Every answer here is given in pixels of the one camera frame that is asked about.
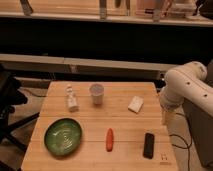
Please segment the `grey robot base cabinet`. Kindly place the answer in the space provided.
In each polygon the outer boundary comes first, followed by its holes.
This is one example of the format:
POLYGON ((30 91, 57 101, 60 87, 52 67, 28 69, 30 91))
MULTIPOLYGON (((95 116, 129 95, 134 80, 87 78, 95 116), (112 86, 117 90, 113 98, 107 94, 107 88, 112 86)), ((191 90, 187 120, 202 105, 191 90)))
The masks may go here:
POLYGON ((189 63, 196 75, 183 104, 200 163, 213 170, 213 60, 208 66, 189 63))

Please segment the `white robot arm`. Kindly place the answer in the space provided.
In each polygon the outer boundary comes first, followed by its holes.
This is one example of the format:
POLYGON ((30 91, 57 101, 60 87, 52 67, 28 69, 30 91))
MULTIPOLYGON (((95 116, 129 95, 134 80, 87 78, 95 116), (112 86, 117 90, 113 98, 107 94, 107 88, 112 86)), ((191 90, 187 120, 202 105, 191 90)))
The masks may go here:
POLYGON ((174 110, 185 99, 213 116, 213 88, 204 82, 206 77, 207 68, 198 61, 173 67, 165 73, 165 86, 159 93, 163 125, 171 120, 174 110))

